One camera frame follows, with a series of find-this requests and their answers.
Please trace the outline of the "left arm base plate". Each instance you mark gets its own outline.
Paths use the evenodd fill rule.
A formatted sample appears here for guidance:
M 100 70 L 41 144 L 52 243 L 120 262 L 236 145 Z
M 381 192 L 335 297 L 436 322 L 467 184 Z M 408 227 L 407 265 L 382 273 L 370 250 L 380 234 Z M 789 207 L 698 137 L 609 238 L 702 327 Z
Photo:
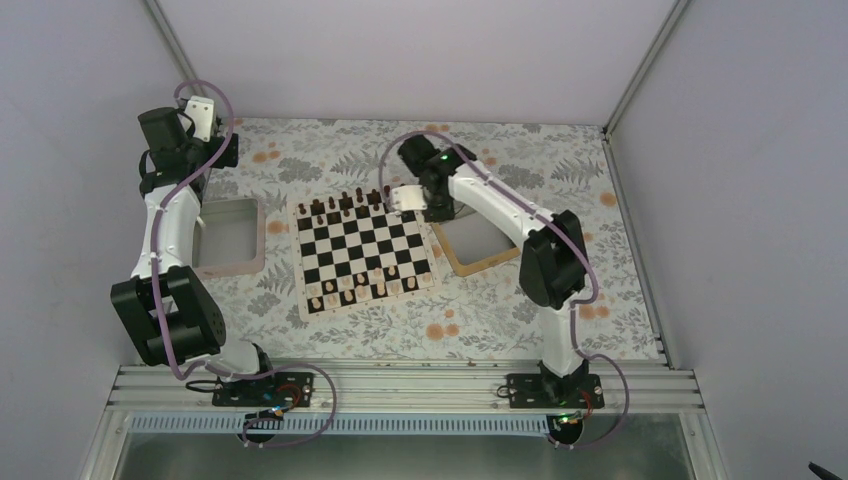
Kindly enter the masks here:
M 216 407 L 250 407 L 258 409 L 308 407 L 314 374 L 280 372 L 260 380 L 223 382 L 212 396 Z

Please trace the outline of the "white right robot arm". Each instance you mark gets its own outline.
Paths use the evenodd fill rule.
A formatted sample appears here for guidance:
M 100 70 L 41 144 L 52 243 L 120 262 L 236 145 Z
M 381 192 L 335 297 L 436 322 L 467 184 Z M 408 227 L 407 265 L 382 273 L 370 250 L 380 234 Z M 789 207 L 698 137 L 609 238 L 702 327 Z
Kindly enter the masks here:
M 437 150 L 433 136 L 413 131 L 391 143 L 418 183 L 385 190 L 383 201 L 394 211 L 419 211 L 429 223 L 454 219 L 461 203 L 519 248 L 519 285 L 539 306 L 543 327 L 541 391 L 549 404 L 565 407 L 589 374 L 588 357 L 576 339 L 576 308 L 594 302 L 599 292 L 580 221 L 569 210 L 555 213 L 527 200 L 460 144 Z M 582 299 L 585 288 L 591 294 Z

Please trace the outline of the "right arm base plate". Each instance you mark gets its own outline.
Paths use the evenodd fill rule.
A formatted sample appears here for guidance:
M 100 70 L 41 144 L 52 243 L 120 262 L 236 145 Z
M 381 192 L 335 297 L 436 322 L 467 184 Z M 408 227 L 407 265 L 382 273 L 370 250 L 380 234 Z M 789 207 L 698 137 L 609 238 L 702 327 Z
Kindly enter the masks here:
M 600 409 L 606 404 L 600 377 L 595 374 L 563 379 L 513 373 L 505 377 L 497 395 L 512 409 Z

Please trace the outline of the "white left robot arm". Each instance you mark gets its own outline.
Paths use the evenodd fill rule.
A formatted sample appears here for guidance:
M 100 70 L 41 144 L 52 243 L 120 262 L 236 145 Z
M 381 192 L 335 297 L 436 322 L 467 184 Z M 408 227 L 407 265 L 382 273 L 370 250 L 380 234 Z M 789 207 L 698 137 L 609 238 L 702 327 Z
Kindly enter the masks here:
M 147 217 L 142 251 L 129 279 L 110 300 L 141 360 L 176 364 L 221 352 L 221 311 L 192 268 L 195 228 L 206 176 L 204 164 L 238 163 L 238 138 L 220 134 L 213 100 L 192 96 L 175 107 L 139 115 L 148 149 L 139 161 L 139 190 Z

